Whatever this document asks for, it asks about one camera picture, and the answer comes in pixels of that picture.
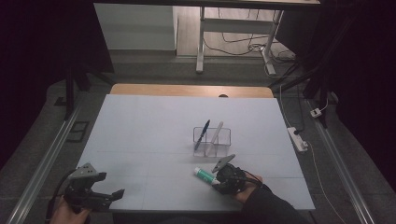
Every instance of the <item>person's arm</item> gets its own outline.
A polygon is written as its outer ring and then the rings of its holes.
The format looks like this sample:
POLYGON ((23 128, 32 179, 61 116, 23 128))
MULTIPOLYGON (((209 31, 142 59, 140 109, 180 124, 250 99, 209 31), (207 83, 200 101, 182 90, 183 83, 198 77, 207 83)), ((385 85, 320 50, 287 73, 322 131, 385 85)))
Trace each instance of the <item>person's arm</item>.
POLYGON ((62 197, 49 224, 84 224, 90 212, 91 210, 82 209, 80 213, 74 213, 69 204, 64 200, 64 197, 62 197))
POLYGON ((254 184, 246 183, 246 189, 236 194, 235 199, 244 204, 242 213, 246 216, 247 223, 309 223, 288 202, 278 198, 265 185, 257 188, 254 184))

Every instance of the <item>green and white tube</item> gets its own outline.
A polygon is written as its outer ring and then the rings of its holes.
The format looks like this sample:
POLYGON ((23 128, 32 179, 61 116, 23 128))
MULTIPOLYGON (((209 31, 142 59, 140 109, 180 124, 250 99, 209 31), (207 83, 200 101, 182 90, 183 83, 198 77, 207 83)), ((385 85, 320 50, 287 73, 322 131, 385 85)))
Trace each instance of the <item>green and white tube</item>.
POLYGON ((204 180, 208 184, 217 185, 220 183, 212 174, 199 167, 195 168, 194 173, 196 176, 198 176, 200 179, 204 180))

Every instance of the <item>black sleeve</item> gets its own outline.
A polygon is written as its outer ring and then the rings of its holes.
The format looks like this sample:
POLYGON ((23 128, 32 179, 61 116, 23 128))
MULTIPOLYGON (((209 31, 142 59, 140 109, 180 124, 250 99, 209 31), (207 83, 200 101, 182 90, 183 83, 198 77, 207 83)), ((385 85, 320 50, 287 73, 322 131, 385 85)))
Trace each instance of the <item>black sleeve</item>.
POLYGON ((288 202, 278 198, 265 185, 250 194, 242 213, 248 220, 247 223, 309 223, 288 202))

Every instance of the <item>gray carpet floor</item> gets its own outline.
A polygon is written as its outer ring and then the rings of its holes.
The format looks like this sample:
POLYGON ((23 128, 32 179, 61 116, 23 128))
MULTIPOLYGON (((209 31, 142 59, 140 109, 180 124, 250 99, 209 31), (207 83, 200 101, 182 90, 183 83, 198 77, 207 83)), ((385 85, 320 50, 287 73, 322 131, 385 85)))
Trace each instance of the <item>gray carpet floor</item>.
MULTIPOLYGON (((116 71, 115 74, 109 74, 109 76, 119 83, 267 86, 276 80, 265 75, 263 62, 258 59, 207 58, 202 75, 195 74, 194 59, 176 58, 173 55, 152 55, 139 52, 136 55, 125 54, 122 56, 119 53, 114 53, 112 59, 116 71)), ((290 65, 278 64, 276 71, 282 74, 288 66, 290 65)), ((68 170, 76 167, 102 102, 111 89, 101 79, 92 75, 89 75, 89 78, 92 87, 84 93, 85 101, 78 114, 75 127, 67 136, 25 223, 44 222, 47 202, 55 186, 68 170)), ((303 87, 304 84, 301 84, 299 89, 292 88, 283 92, 281 99, 280 95, 276 94, 276 98, 284 106, 284 115, 290 125, 298 129, 304 128, 301 136, 312 145, 312 148, 305 154, 297 153, 297 157, 316 210, 301 211, 301 214, 311 223, 342 223, 340 217, 345 223, 361 223, 318 134, 315 121, 309 116, 308 103, 315 105, 317 102, 303 99, 302 95, 298 93, 303 87), (311 150, 315 152, 323 189, 319 184, 311 150), (340 217, 332 210, 323 190, 340 217)), ((0 223, 6 223, 35 168, 64 122, 64 106, 56 104, 60 97, 64 97, 64 93, 63 81, 48 89, 47 102, 41 114, 7 165, 0 171, 0 223)), ((79 91, 76 94, 77 97, 82 95, 79 91)), ((336 102, 331 99, 327 107, 328 130, 361 190, 376 223, 396 223, 395 192, 377 170, 359 142, 339 121, 335 108, 336 102)), ((112 215, 110 213, 92 213, 92 223, 113 223, 112 215)), ((142 221, 131 220, 130 223, 142 223, 142 221)), ((181 217, 164 223, 199 222, 181 217)))

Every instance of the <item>pen holder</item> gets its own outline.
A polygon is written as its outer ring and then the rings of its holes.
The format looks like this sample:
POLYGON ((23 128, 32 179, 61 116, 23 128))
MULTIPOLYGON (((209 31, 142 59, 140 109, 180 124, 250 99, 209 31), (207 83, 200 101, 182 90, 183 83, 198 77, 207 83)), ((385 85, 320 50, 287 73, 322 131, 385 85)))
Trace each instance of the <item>pen holder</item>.
POLYGON ((228 149, 231 145, 231 130, 222 128, 219 131, 219 135, 215 142, 212 144, 213 135, 216 132, 216 128, 208 128, 205 135, 202 137, 201 143, 198 148, 195 149, 195 145, 201 136, 203 127, 195 127, 193 130, 193 152, 196 157, 226 157, 228 155, 228 149), (210 151, 206 155, 205 152, 211 147, 210 151))

